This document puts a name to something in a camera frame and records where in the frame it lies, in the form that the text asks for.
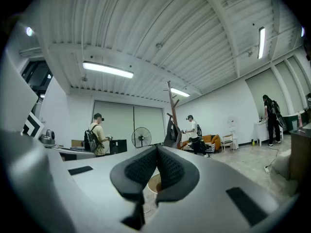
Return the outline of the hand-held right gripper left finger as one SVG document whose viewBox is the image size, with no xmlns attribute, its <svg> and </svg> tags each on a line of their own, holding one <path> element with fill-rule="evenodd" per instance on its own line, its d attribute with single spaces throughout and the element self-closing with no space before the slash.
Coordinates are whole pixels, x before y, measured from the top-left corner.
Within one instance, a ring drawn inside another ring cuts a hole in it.
<svg viewBox="0 0 311 233">
<path fill-rule="evenodd" d="M 151 222 L 138 230 L 123 223 L 144 207 L 121 196 L 110 179 L 114 166 L 147 150 L 67 162 L 58 158 L 58 194 L 75 233 L 155 232 Z"/>
</svg>

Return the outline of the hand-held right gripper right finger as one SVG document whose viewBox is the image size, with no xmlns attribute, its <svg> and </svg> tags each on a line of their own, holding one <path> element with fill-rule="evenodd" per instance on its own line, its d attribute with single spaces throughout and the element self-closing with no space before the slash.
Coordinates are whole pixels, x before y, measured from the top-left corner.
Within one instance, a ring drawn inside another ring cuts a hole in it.
<svg viewBox="0 0 311 233">
<path fill-rule="evenodd" d="M 182 200 L 161 202 L 145 225 L 147 233 L 242 233 L 251 226 L 226 193 L 240 187 L 265 213 L 278 208 L 267 190 L 229 165 L 177 149 L 171 152 L 193 163 L 197 186 Z"/>
</svg>

